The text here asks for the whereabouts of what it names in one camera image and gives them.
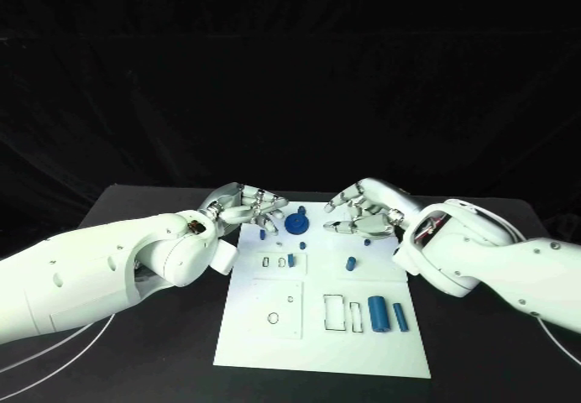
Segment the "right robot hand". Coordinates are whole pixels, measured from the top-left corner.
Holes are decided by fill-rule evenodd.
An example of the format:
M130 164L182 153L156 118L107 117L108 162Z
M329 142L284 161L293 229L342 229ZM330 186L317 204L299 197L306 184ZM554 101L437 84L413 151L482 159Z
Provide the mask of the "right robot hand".
M382 239L405 230L423 210L410 194L387 181L365 178L345 188L330 199L325 212L346 206L351 218L326 222L323 228L332 233Z

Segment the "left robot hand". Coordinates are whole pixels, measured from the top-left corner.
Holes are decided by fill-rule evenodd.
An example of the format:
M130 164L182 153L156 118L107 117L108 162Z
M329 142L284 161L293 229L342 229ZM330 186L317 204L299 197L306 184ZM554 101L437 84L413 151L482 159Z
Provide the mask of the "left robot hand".
M276 193L231 182L212 191L198 211L215 223L219 236L228 235L244 223L277 235L273 218L284 218L281 208L287 205L289 199Z

